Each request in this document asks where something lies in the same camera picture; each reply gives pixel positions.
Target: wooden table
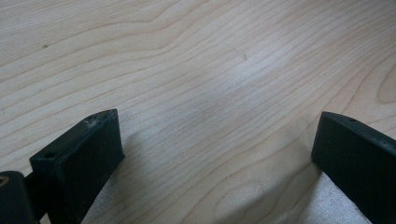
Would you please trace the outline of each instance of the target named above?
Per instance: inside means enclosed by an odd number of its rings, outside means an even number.
[[[2,0],[0,167],[117,108],[84,223],[365,223],[310,151],[323,110],[395,138],[395,66],[390,0]]]

